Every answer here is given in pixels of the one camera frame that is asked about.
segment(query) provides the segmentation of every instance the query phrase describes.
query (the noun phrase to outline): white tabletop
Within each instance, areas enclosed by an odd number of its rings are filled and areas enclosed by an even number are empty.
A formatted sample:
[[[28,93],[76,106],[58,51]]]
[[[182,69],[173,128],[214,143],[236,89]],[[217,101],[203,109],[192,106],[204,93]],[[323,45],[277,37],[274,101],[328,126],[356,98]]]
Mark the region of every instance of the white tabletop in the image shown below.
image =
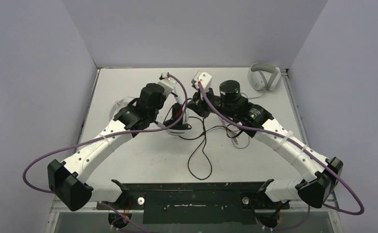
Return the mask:
[[[260,95],[248,83],[248,68],[102,68],[96,83],[90,110],[88,112],[81,141],[94,138],[109,121],[109,112],[115,101],[126,96],[138,97],[140,90],[147,83],[157,83],[162,71],[173,74],[185,85],[188,98],[195,90],[190,86],[191,79],[202,70],[213,77],[212,88],[219,93],[219,84],[225,80],[236,80],[241,84],[241,92],[249,97]],[[183,92],[177,86],[178,94]],[[283,80],[274,92],[266,93],[262,98],[251,100],[268,110],[287,129],[301,139],[298,124],[290,103]],[[174,103],[170,96],[158,115],[163,118]],[[202,132],[200,121],[191,118],[193,129],[185,137],[196,137]],[[219,125],[215,114],[205,122],[206,128]],[[187,161],[202,139],[193,141],[170,136],[165,132],[141,133],[123,144],[110,155],[90,176],[92,181],[117,179],[122,183],[191,183],[200,182],[191,176]],[[240,146],[247,142],[243,133]],[[213,165],[212,175],[202,182],[258,182],[267,179],[287,179],[299,176],[299,173],[282,157],[266,145],[251,139],[249,147],[235,148],[226,137],[225,130],[213,130],[207,133],[206,154]],[[198,177],[208,175],[210,168],[206,158],[199,150],[192,158],[190,167]]]

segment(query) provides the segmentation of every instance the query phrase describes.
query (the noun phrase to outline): screw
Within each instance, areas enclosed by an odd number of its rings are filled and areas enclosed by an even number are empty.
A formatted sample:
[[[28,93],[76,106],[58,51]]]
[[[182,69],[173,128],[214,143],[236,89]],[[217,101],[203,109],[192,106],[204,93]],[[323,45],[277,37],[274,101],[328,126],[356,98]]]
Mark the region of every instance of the screw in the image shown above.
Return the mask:
[[[143,204],[145,203],[145,198],[138,198],[138,199],[137,199],[137,203],[138,203],[139,205],[143,205]]]
[[[249,197],[242,198],[242,203],[245,205],[249,204]]]

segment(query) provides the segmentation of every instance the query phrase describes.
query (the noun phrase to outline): black joint cap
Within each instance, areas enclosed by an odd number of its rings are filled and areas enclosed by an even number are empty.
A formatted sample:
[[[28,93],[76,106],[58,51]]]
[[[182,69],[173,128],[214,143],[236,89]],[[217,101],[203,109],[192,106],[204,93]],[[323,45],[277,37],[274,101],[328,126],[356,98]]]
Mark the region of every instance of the black joint cap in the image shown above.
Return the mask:
[[[274,179],[269,179],[267,180],[258,190],[258,193],[259,192],[265,192],[266,191],[266,188],[269,186],[270,183],[272,183],[274,181]]]
[[[80,182],[61,163],[53,160],[48,165],[49,188],[71,210],[82,208],[92,197],[91,186]]]
[[[122,183],[120,183],[118,180],[111,180],[111,182],[115,183],[117,186],[119,186],[119,188],[122,190],[122,192],[124,191],[127,191],[129,190],[128,188],[126,188],[126,186],[124,186]]]
[[[330,168],[337,175],[341,174],[344,163],[334,157],[332,160],[327,160],[328,168]],[[320,173],[316,173],[317,179],[309,183],[301,183],[295,186],[298,190],[299,197],[308,205],[321,208],[325,200],[332,193],[333,189],[338,184],[336,178],[330,174],[326,169]]]

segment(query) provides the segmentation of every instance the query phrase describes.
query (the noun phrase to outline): headset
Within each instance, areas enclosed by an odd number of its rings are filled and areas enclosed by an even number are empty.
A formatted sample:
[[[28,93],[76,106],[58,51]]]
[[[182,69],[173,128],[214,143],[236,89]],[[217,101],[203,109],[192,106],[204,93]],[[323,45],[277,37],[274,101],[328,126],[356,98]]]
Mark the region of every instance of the headset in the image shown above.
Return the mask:
[[[266,79],[262,71],[272,73],[269,80]],[[274,91],[279,80],[281,72],[275,66],[268,63],[253,64],[248,70],[248,81],[250,85],[257,91]]]

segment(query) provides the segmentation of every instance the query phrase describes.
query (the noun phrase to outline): gray wall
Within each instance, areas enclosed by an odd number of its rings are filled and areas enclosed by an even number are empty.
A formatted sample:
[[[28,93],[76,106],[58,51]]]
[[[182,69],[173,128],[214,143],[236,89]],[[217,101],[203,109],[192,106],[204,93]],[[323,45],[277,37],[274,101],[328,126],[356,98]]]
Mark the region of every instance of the gray wall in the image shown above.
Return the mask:
[[[326,0],[63,0],[99,67],[290,67]]]
[[[76,142],[95,74],[60,0],[0,1],[0,233],[44,231],[53,195],[28,188],[21,174]],[[29,176],[43,188],[49,161]]]
[[[329,0],[290,70],[311,146],[344,161],[365,214],[346,232],[378,232],[378,1]],[[342,208],[359,208],[340,185]]]

